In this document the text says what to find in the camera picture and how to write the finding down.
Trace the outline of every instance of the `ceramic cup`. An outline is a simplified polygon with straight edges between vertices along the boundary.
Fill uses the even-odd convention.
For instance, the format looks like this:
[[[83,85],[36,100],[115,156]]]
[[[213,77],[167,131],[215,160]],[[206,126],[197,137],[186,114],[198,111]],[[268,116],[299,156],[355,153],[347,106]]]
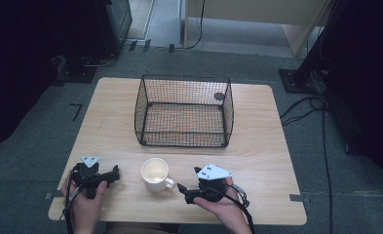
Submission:
[[[168,178],[169,168],[167,163],[160,158],[148,159],[140,170],[146,188],[158,193],[166,188],[175,188],[175,181]]]

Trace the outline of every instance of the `black controller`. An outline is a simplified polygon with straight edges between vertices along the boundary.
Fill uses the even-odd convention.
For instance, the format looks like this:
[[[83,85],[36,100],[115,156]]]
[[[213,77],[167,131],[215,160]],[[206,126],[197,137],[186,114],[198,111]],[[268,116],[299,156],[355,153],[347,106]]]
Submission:
[[[84,163],[78,163],[75,167],[73,180],[77,186],[81,189],[87,189],[87,197],[94,199],[96,195],[96,189],[99,184],[106,180],[109,184],[119,179],[118,165],[115,165],[112,172],[105,174],[98,174],[99,163],[95,163],[91,168],[88,168]]]
[[[197,174],[201,168],[194,168]],[[224,178],[206,180],[199,178],[199,189],[187,190],[182,184],[178,184],[179,192],[185,195],[187,204],[194,204],[193,200],[196,197],[202,197],[211,202],[218,202],[223,198],[223,194],[227,191],[227,186]]]

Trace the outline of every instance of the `wooden table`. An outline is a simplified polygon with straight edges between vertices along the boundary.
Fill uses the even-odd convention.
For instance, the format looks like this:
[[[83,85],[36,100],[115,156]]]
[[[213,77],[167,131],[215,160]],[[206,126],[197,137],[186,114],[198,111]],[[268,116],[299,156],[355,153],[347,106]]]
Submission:
[[[80,156],[100,157],[99,172],[118,165],[121,179],[107,189],[100,219],[175,223],[218,223],[203,209],[187,205],[175,188],[152,194],[140,169],[149,158],[163,158],[170,177],[189,189],[198,179],[193,167],[216,164],[234,174],[234,182],[248,194],[254,224],[302,225],[307,217],[302,202],[289,194],[299,189],[289,157],[276,103],[270,87],[232,84],[234,129],[226,148],[141,146],[134,134],[138,79],[102,78],[76,138],[58,188]],[[58,220],[63,198],[55,198],[49,217]]]

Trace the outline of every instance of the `wire mesh basket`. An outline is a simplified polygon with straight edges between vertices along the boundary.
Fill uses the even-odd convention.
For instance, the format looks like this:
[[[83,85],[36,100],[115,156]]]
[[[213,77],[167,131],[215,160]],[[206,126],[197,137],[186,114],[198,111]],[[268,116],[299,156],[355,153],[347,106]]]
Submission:
[[[226,147],[234,107],[227,78],[144,75],[134,128],[141,145]]]

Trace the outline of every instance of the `cable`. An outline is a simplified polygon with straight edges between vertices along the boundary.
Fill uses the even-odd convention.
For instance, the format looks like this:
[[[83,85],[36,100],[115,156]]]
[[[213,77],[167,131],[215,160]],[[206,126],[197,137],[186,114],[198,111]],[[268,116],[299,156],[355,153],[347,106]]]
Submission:
[[[206,5],[206,0],[203,0],[203,8],[201,9],[201,17],[200,17],[200,37],[198,38],[198,41],[197,41],[197,43],[194,44],[194,46],[184,48],[184,50],[193,49],[195,46],[198,45],[198,43],[200,43],[201,38],[203,37],[203,18],[204,18],[204,7],[205,7],[205,5]]]
[[[73,234],[73,227],[72,227],[72,219],[71,219],[71,214],[70,214],[70,208],[73,204],[73,201],[75,200],[76,196],[79,195],[81,191],[81,187],[78,186],[75,191],[73,192],[72,195],[70,195],[70,186],[73,180],[73,174],[76,170],[76,167],[72,169],[69,175],[69,180],[67,181],[66,184],[66,196],[65,196],[65,204],[64,204],[64,209],[62,211],[62,215],[59,220],[62,220],[62,217],[66,219],[66,227],[67,227],[67,233],[68,234]]]
[[[327,150],[326,150],[326,124],[325,124],[325,112],[322,111],[322,126],[323,126],[323,150],[325,155],[325,165],[326,165],[326,176],[327,176],[327,185],[328,185],[328,230],[329,234],[333,233],[333,196],[331,194],[331,178],[330,172],[328,170],[328,162],[327,162]]]
[[[84,66],[89,66],[89,67],[92,67],[92,66],[94,66],[94,67],[107,66],[110,63],[112,63],[115,60],[115,58],[116,58],[116,56],[114,55],[112,60],[107,62],[107,63],[104,63],[104,64],[84,64]]]
[[[326,176],[327,176],[327,186],[328,186],[328,224],[329,224],[329,234],[331,234],[331,233],[333,233],[333,196],[332,196],[332,190],[331,190],[331,178],[330,178],[330,172],[329,172],[329,169],[328,169],[327,149],[326,149],[326,121],[325,121],[325,115],[326,115],[327,103],[325,101],[323,101],[320,97],[321,96],[319,96],[319,95],[315,95],[315,96],[312,96],[312,97],[305,97],[305,98],[295,102],[294,104],[292,104],[288,108],[288,110],[281,116],[281,118],[286,116],[297,104],[299,104],[300,102],[302,102],[303,100],[306,100],[306,99],[309,99],[309,104],[312,107],[312,110],[310,110],[309,112],[307,112],[303,116],[289,118],[289,120],[290,119],[294,119],[294,120],[286,123],[286,125],[290,124],[290,123],[292,123],[294,121],[300,120],[300,119],[304,118],[305,116],[309,115],[310,113],[312,113],[314,111],[317,111],[317,110],[321,110],[322,111],[323,149],[324,149]],[[313,102],[312,102],[313,100],[318,100],[322,104],[322,106],[315,106],[315,105],[313,105]]]
[[[195,24],[197,25],[198,30],[200,31],[200,35],[203,35],[203,21],[201,20],[200,24],[198,24],[198,19],[195,19]],[[201,45],[201,47],[199,48],[200,50],[204,47],[204,40],[202,40],[201,42],[203,43],[203,45]]]
[[[326,75],[321,70],[312,70],[312,80],[322,93],[327,89],[325,78]]]
[[[233,185],[228,185],[229,187],[231,187],[232,189],[236,190],[236,192],[240,195],[240,197],[242,198],[242,201],[243,201],[243,205],[247,208],[249,206],[249,200],[247,200],[247,194],[246,192],[239,186],[237,186],[237,184],[233,184]]]

